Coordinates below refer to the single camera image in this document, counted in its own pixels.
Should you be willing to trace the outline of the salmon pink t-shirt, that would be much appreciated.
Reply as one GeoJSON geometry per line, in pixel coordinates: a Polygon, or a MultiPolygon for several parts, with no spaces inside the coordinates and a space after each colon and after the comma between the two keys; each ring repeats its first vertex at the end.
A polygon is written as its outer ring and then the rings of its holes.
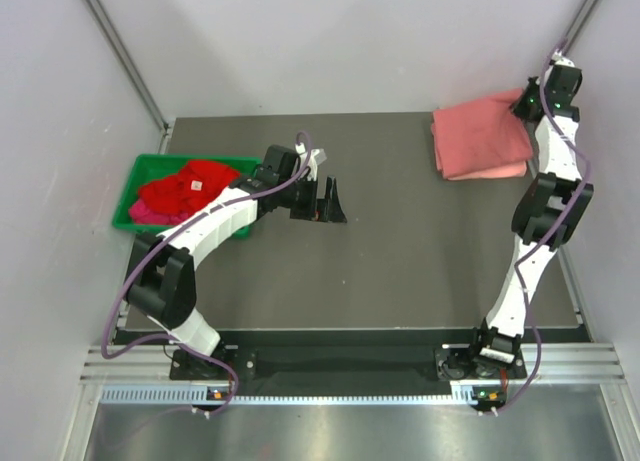
{"type": "Polygon", "coordinates": [[[433,112],[436,167],[442,177],[467,174],[533,156],[529,135],[511,106],[523,93],[516,88],[433,112]]]}

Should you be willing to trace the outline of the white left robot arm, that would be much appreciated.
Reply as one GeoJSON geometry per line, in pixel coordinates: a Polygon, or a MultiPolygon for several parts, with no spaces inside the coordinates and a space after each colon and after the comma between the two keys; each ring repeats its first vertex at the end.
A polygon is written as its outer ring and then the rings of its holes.
{"type": "Polygon", "coordinates": [[[242,174],[183,223],[157,235],[137,235],[120,299],[160,326],[175,342],[194,351],[192,365],[205,377],[226,368],[220,334],[196,308],[199,264],[237,231],[283,208],[291,218],[344,223],[337,181],[318,192],[321,148],[303,141],[293,148],[272,145],[253,173],[242,174]]]}

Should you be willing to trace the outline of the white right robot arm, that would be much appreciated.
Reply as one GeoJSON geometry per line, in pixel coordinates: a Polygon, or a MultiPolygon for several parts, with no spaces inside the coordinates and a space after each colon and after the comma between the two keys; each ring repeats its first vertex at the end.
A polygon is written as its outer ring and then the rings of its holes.
{"type": "Polygon", "coordinates": [[[582,71],[554,54],[541,77],[529,80],[513,114],[537,124],[538,167],[514,212],[514,251],[501,291],[467,351],[469,369],[487,377],[516,362],[539,281],[556,252],[573,236],[594,193],[581,175],[576,134],[580,111],[572,104],[582,71]]]}

